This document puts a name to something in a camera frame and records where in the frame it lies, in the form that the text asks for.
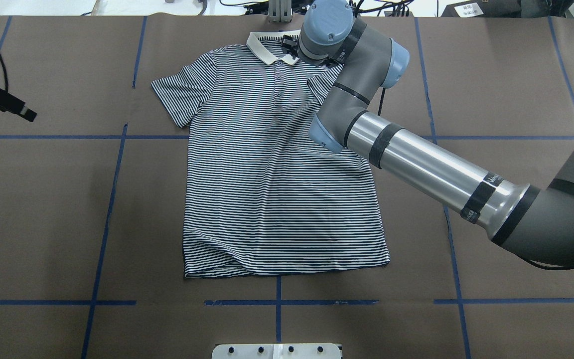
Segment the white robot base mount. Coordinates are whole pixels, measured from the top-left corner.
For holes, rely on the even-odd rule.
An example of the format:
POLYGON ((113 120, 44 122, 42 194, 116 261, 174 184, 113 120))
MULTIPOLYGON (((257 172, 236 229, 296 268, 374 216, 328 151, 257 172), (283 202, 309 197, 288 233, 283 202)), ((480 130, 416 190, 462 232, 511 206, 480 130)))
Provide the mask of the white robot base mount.
POLYGON ((342 359, 335 343, 267 343, 217 345, 212 359, 342 359))

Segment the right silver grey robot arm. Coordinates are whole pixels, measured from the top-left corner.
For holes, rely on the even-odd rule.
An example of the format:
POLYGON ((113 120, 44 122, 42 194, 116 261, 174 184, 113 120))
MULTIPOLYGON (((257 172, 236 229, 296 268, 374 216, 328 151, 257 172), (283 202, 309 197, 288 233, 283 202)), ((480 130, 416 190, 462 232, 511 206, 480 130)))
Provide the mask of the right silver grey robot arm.
POLYGON ((334 153, 351 150, 482 227, 490 241, 549 270, 574 269, 574 152, 545 190, 514 184, 370 112, 379 88, 393 87, 409 52, 354 16, 344 0, 315 0, 300 38, 284 48, 341 72, 309 129, 334 153))

